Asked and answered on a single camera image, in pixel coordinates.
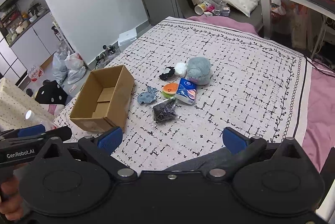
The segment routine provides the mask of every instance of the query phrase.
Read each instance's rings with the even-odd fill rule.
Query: human hand
[[[9,195],[9,199],[1,201],[0,213],[4,214],[8,220],[18,220],[23,216],[22,198],[18,192],[19,180],[16,176],[11,177],[1,184],[2,193]]]

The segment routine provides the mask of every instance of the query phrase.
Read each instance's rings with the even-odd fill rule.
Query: beige polka dot curtain
[[[25,120],[28,110],[53,121],[54,116],[6,78],[0,80],[0,130],[33,126]]]

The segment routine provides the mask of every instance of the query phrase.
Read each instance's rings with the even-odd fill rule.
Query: white storage box
[[[121,33],[118,39],[120,51],[125,50],[128,46],[130,46],[133,42],[135,42],[136,39],[137,39],[136,28]]]

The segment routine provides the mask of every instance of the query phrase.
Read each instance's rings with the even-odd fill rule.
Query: kitchen
[[[0,0],[0,77],[20,86],[32,66],[52,62],[66,40],[58,30],[45,0]]]

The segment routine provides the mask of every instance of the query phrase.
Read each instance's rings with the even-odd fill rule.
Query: blue gripper pad
[[[248,146],[249,138],[230,127],[226,127],[222,131],[222,141],[232,154],[237,154]]]
[[[33,136],[40,133],[45,133],[45,127],[41,124],[29,128],[20,129],[20,131],[17,133],[17,137]]]
[[[102,148],[108,154],[112,154],[122,143],[123,132],[120,127],[110,132],[98,141],[98,148]]]

